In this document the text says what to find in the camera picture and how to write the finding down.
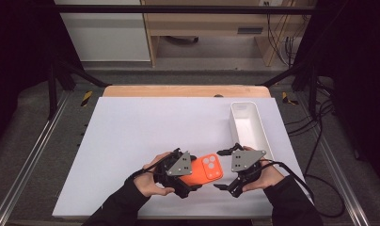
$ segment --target metal bracket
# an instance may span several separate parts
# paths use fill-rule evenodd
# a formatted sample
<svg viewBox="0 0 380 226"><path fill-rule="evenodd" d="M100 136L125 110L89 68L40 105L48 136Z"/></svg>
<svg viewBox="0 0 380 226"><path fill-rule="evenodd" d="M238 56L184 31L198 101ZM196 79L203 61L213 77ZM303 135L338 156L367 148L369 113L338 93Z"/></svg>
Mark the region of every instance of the metal bracket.
<svg viewBox="0 0 380 226"><path fill-rule="evenodd" d="M266 155L266 151L234 151L231 154L231 171L246 170L264 155Z"/></svg>
<svg viewBox="0 0 380 226"><path fill-rule="evenodd" d="M166 171L168 176L184 176L192 173L190 153L185 152L173 166Z"/></svg>

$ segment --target wooden tabletop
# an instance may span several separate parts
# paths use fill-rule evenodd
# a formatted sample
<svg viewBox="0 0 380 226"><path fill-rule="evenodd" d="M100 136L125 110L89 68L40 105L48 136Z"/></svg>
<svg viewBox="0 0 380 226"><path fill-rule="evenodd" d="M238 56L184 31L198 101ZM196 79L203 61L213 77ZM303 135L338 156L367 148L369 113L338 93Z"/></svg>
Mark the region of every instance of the wooden tabletop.
<svg viewBox="0 0 380 226"><path fill-rule="evenodd" d="M110 86L104 97L271 97L258 86Z"/></svg>

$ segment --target sleeve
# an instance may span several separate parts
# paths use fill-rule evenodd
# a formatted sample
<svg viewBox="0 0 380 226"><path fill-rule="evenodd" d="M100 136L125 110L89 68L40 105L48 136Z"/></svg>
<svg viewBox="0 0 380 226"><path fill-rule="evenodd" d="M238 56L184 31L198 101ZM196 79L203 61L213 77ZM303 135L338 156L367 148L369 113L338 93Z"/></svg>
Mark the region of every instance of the sleeve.
<svg viewBox="0 0 380 226"><path fill-rule="evenodd" d="M112 194L83 226L135 225L138 210L150 199L127 179L123 187Z"/></svg>
<svg viewBox="0 0 380 226"><path fill-rule="evenodd" d="M287 176L275 186L264 189L273 205L274 226L323 225L315 206L292 176Z"/></svg>

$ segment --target black cable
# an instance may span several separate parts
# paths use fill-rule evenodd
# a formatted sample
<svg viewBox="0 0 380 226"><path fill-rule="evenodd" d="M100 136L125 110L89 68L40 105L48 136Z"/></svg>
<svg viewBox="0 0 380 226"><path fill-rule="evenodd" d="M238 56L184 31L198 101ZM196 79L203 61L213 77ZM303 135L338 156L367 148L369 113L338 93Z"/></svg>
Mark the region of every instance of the black cable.
<svg viewBox="0 0 380 226"><path fill-rule="evenodd" d="M327 101L325 101L324 103L322 103L322 105L321 105L321 112L319 112L318 113L318 115L317 115L317 117L318 118L321 118L321 117L323 117L323 116L325 116L326 114L328 114L332 109L333 109L333 105L328 105L328 106L325 106L325 107L323 107L326 103L328 103L330 100L327 100ZM315 120L311 120L311 121L309 121L308 123L306 123L305 125L303 125L303 126L301 126L300 128L298 128L298 129L295 129L295 130L293 130L293 131L291 131L291 132L288 132L287 134L288 135L292 135L292 134L294 134L294 133L296 133L296 132L299 132L299 131L301 131L301 130L303 130L303 129L305 129L305 128L307 128L311 123L313 123L313 122L316 122Z"/></svg>
<svg viewBox="0 0 380 226"><path fill-rule="evenodd" d="M288 16L288 15L282 15L282 16L280 17L280 20L278 20L278 23L277 23L277 25L276 25L276 27L275 27L275 30L273 30L273 31L275 32L275 35L276 35L277 40L278 40L278 36L277 36L277 34L276 34L276 31L277 31L278 26L279 26L280 23L281 23L281 20L283 20L283 18L284 18L285 16Z"/></svg>
<svg viewBox="0 0 380 226"><path fill-rule="evenodd" d="M318 122L319 122L319 126L320 126L320 132L319 132L319 135L318 135L317 140L316 140L316 142L315 142L315 145L313 146L312 153L310 154L309 161L308 161L308 163L307 163L307 167L306 167L305 172L304 172L303 174L304 174L304 177L305 177L305 178L306 178L306 177L310 177L310 178L313 178L313 179L315 179L315 180L319 180L319 181L321 181L321 182L327 184L328 186L330 186L330 187L331 187L331 188L332 188L332 189L338 194L338 196L339 196L339 198L340 198L340 202L341 202L341 210L340 210L340 212L339 212L338 214L335 214L335 215L328 215L328 214L324 214L324 213L321 213L321 212L318 211L319 214L322 215L322 216L324 216L324 217L327 217L327 218L337 218L337 217L341 216L341 215L344 213L344 211L345 211L345 201L344 201L342 195L340 194L340 192L339 192L339 191L338 191L333 185L331 185L330 183L328 183L328 182L325 181L324 179L322 179L322 178L320 178L320 177L317 177L317 176L313 176L313 175L308 174L308 171L309 171L309 167L310 167L311 161L312 161L314 155L316 154L317 146L318 146L319 143L320 143L320 138L322 137L322 133L323 133L323 121L322 121L322 117L323 117L323 115L325 115L325 114L327 114L328 112L331 111L331 110L330 110L330 111L324 112L324 109L325 109L326 107L323 108L323 105L324 105L325 103L330 102L330 101L331 101L331 100L327 100L327 101L325 101L325 102L320 106L319 114L318 114L319 117L317 117Z"/></svg>
<svg viewBox="0 0 380 226"><path fill-rule="evenodd" d="M293 41L292 40L289 41L289 38L287 37L285 46L286 46L286 56L289 59L289 68L292 66L291 64L292 50L293 50L292 45L291 45L292 42Z"/></svg>
<svg viewBox="0 0 380 226"><path fill-rule="evenodd" d="M340 202L341 202L341 210L340 210L340 212L339 212L338 214L335 214L335 215L328 215L328 214L324 214L324 213L318 211L320 215L322 215L322 216L324 216L324 217L326 217L326 218L338 218L338 217L340 217L341 215L343 215L343 213L345 212L345 200L343 199L342 195L340 194L340 192L337 190L336 187L334 187L333 185L331 185L331 184L328 183L327 181L325 181L325 180L323 180L322 178L317 177L317 176L313 176L313 175L310 175L310 174L305 174L304 177L305 177L305 178L309 177L309 178L312 178L312 179L315 179L315 180L318 180L318 181L320 181L320 182L325 183L326 185L330 186L331 189L333 189L333 190L337 193L337 195L339 196L339 198L340 198Z"/></svg>
<svg viewBox="0 0 380 226"><path fill-rule="evenodd" d="M289 48L289 41L290 41L290 37L286 37L286 42L284 43L284 49L286 51L286 56L287 57L290 57L290 48Z"/></svg>
<svg viewBox="0 0 380 226"><path fill-rule="evenodd" d="M291 37L291 40L290 40L290 52L289 52L289 65L293 65L291 63L291 60L293 59L293 41L295 40L294 37Z"/></svg>
<svg viewBox="0 0 380 226"><path fill-rule="evenodd" d="M277 162L277 161L273 161L273 160L270 160L270 159L260 159L259 160L260 162L261 161L268 161L269 163L264 165L263 167L260 167L259 169L251 172L248 174L248 176L251 176L251 175L254 175L254 174L257 174L257 173L260 173L262 170L268 168L268 167L271 167L273 165L279 165L280 167L284 168L288 173L291 174L291 176L297 181L299 182L299 184L301 184L301 186L303 186L307 192L309 193L310 195L310 198L312 199L312 201L314 202L314 193L313 191L310 189L310 187L301 179L299 178L289 167L287 167L286 164L282 163L282 162Z"/></svg>
<svg viewBox="0 0 380 226"><path fill-rule="evenodd" d="M300 133L298 133L298 134L291 134L291 135L289 135L289 137L296 137L296 136L300 136L300 135L303 135L303 134L305 134L306 132L308 132L309 130L311 130L311 129L313 129L314 127L316 127L316 125L317 125L318 123L316 122L315 124L313 124L310 128L308 128L307 130L304 130L304 131L302 131L302 132L300 132Z"/></svg>
<svg viewBox="0 0 380 226"><path fill-rule="evenodd" d="M287 123L285 123L284 125L297 124L297 123L299 123L299 122L301 122L301 121L304 121L304 120L307 119L307 118L310 118L310 116L306 116L304 119L299 120L299 121L291 121L291 122L287 122Z"/></svg>
<svg viewBox="0 0 380 226"><path fill-rule="evenodd" d="M279 56L277 43L275 42L275 37L273 36L272 30L270 28L270 14L266 14L266 18L267 18L267 39L269 40L269 43L272 46L275 53ZM274 45L273 45L272 41L270 40L270 36L272 36L272 38L273 38Z"/></svg>

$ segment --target gray floor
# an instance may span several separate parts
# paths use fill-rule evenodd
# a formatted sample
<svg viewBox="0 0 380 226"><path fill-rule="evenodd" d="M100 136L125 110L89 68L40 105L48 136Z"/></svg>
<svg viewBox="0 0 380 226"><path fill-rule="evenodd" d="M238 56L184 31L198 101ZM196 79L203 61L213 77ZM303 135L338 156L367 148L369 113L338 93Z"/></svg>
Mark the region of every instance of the gray floor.
<svg viewBox="0 0 380 226"><path fill-rule="evenodd" d="M253 39L233 40L229 38L200 38L197 44L177 43L162 40L158 61L155 68L145 65L123 66L107 70L97 67L89 72L105 82L113 84L236 84L255 85L275 76L286 66L279 60L275 66L265 68L261 56L256 50ZM51 216L58 192L64 185L72 161L86 131L97 97L103 89L96 88L88 82L75 77L78 85L70 92L62 116L52 133L36 167L32 171L20 199L17 201L8 219L8 225L70 225L67 221ZM270 88L272 96L277 98L277 105L285 123L298 121L306 116L301 105L282 102L282 92L286 91L290 100L296 101L304 93L293 93L289 84L292 78L283 80ZM87 106L80 106L85 92L93 94ZM327 97L322 93L318 101ZM0 140L0 204L8 193L20 172L22 165L30 154L48 115L47 84L41 83L23 91L19 97L19 106L11 123ZM356 197L371 225L380 225L380 181L367 162L354 159L352 147L344 134L335 114L328 114L323 119L324 136L330 150L336 156ZM288 131L301 126L303 122L288 126ZM295 155L303 170L308 162L315 138L310 130L300 136L290 137ZM319 147L312 161L310 174L334 183ZM307 179L315 192L318 210L335 214L340 210L340 202L331 188L319 181ZM354 225L348 211L339 218L323 218L325 225ZM255 221L255 225L266 222Z"/></svg>

